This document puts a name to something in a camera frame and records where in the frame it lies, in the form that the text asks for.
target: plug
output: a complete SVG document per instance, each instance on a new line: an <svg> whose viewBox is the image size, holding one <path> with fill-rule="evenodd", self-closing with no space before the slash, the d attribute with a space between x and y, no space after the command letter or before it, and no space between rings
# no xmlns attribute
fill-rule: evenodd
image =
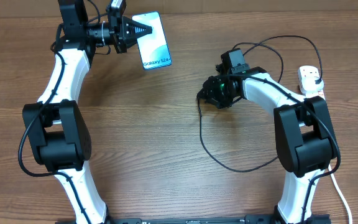
<svg viewBox="0 0 358 224"><path fill-rule="evenodd" d="M308 98L313 96L324 97L324 81L320 79L318 69L310 65L301 66L298 69L299 89Z"/></svg>

